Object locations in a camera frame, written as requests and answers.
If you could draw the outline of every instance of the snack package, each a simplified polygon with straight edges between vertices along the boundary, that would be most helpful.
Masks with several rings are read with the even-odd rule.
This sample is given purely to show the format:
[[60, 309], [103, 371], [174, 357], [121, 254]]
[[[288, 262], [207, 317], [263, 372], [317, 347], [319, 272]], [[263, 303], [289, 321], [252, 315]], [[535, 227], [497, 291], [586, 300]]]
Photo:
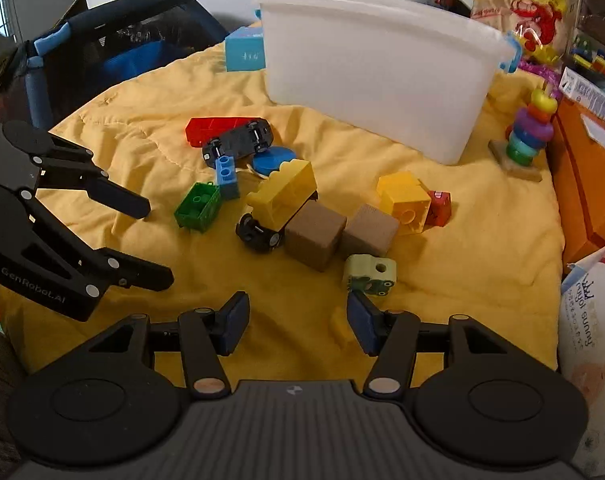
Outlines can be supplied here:
[[558, 339], [562, 375], [589, 407], [573, 464], [588, 477], [605, 476], [605, 248], [578, 262], [562, 283]]
[[525, 60], [554, 66], [565, 51], [568, 0], [473, 0], [471, 19], [521, 41]]

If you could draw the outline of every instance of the green lego block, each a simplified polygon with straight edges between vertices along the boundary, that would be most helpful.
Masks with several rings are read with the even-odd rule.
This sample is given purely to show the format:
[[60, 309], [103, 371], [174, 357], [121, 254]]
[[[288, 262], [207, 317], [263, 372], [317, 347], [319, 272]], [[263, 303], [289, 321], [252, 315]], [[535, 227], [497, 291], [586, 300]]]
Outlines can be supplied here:
[[196, 182], [176, 209], [174, 217], [180, 227], [204, 233], [218, 215], [220, 204], [222, 204], [222, 197], [218, 186], [214, 186], [212, 182], [208, 184]]

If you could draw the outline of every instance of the yellow lego block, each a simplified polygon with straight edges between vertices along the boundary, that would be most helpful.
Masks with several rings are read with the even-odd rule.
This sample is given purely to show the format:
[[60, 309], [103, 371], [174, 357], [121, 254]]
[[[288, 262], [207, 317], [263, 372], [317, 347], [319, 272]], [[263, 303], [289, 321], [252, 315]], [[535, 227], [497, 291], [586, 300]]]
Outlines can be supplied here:
[[383, 175], [378, 179], [378, 187], [376, 191], [378, 194], [382, 194], [382, 190], [387, 189], [389, 186], [422, 186], [420, 181], [413, 176], [409, 171], [401, 171], [400, 173], [392, 173], [390, 175]]
[[279, 231], [317, 190], [316, 177], [308, 160], [283, 162], [278, 171], [247, 195], [252, 217], [262, 227]]
[[377, 187], [379, 209], [400, 222], [399, 235], [421, 233], [431, 206], [431, 197], [411, 173], [380, 177]]

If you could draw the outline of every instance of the blue box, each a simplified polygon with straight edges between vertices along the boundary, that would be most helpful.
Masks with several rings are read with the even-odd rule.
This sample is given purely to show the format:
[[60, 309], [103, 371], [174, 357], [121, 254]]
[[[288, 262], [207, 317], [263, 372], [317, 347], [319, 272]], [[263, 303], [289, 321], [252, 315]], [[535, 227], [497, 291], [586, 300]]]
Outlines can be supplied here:
[[260, 70], [265, 67], [262, 27], [240, 27], [224, 40], [227, 72]]

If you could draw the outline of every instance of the yellow blanket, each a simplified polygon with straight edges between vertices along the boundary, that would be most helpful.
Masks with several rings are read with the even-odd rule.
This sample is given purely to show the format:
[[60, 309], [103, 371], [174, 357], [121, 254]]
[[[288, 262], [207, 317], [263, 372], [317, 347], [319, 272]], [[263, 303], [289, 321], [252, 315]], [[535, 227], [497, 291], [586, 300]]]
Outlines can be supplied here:
[[[189, 118], [253, 116], [273, 126], [275, 144], [313, 163], [320, 201], [346, 216], [363, 202], [375, 205], [378, 177], [396, 171], [449, 191], [450, 223], [396, 237], [388, 257], [397, 261], [398, 282], [375, 302], [428, 322], [469, 314], [555, 367], [563, 235], [549, 171], [541, 157], [541, 183], [507, 177], [487, 148], [489, 139], [504, 136], [536, 84], [528, 75], [498, 77], [460, 164], [451, 167], [315, 110], [275, 105], [263, 72], [225, 72], [221, 45], [111, 88], [54, 131], [90, 148], [113, 181], [148, 197], [151, 215], [135, 221], [84, 192], [42, 190], [38, 198], [90, 246], [169, 266], [176, 282], [160, 293], [112, 287], [86, 323], [1, 288], [2, 325], [33, 372], [128, 314], [175, 320], [199, 306], [219, 308], [245, 290], [250, 325], [236, 352], [222, 360], [232, 383], [354, 378], [361, 384], [373, 359], [362, 354], [346, 322], [342, 261], [336, 257], [319, 273], [282, 249], [252, 253], [234, 233], [242, 199], [224, 203], [205, 234], [179, 229], [173, 218], [194, 182], [214, 177], [201, 150], [186, 142]], [[463, 85], [460, 92], [464, 99]], [[447, 103], [440, 106], [447, 113]], [[246, 168], [238, 179], [243, 196], [259, 182]], [[442, 356], [420, 358], [413, 383], [441, 367]], [[177, 356], [160, 355], [156, 368], [183, 383]]]

